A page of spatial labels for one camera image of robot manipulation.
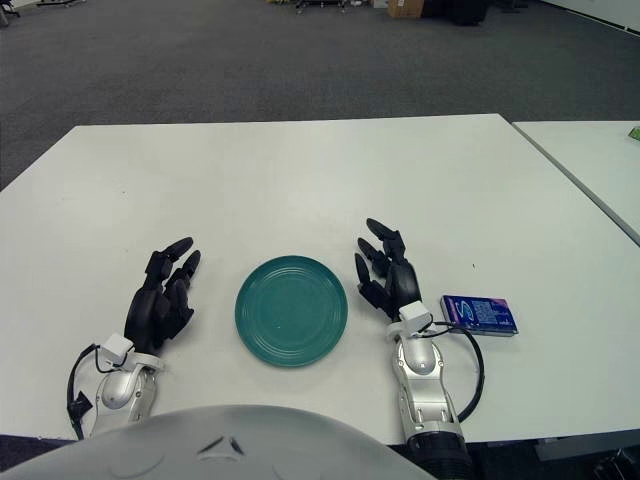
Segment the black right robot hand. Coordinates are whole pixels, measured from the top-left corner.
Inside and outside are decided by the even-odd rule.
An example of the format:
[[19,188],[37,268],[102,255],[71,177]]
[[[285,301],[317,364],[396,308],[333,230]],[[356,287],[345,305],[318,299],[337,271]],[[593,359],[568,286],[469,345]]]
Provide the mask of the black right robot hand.
[[400,320],[400,309],[421,301],[421,292],[413,265],[405,257],[406,246],[398,230],[378,220],[366,219],[367,228],[382,243],[374,248],[359,237],[359,253],[354,254],[360,295],[392,321]]

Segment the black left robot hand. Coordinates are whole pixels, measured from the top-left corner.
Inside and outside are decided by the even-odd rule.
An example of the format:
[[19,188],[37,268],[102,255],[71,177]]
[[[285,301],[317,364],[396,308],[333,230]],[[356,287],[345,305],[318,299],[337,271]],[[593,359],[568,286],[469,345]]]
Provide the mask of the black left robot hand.
[[174,263],[193,243],[192,237],[185,237],[151,254],[144,282],[134,294],[124,327],[124,337],[133,342],[136,352],[158,354],[163,344],[190,322],[194,310],[188,303],[188,290],[201,252],[193,251],[177,269]]

